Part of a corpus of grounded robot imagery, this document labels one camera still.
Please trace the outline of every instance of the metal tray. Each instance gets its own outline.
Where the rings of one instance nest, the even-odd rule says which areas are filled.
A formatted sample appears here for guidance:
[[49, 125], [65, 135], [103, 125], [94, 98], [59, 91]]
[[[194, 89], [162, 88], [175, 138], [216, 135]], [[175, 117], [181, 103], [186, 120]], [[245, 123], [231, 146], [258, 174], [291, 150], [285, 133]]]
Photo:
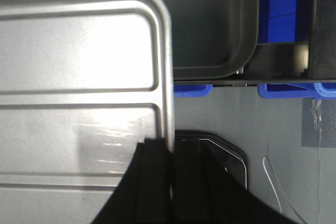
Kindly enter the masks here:
[[161, 0], [0, 0], [0, 223], [90, 223], [137, 142], [172, 147]]
[[163, 0], [172, 17], [174, 80], [235, 73], [253, 54], [258, 0]]

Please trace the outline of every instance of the plastic crate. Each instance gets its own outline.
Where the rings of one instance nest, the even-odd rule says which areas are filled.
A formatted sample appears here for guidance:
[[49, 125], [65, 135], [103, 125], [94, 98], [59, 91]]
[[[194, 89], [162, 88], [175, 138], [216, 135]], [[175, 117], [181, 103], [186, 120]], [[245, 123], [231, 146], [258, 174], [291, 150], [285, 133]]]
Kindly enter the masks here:
[[174, 97], [203, 97], [212, 90], [212, 85], [174, 85]]
[[336, 83], [289, 83], [259, 84], [258, 94], [262, 98], [313, 98], [316, 100], [336, 99]]

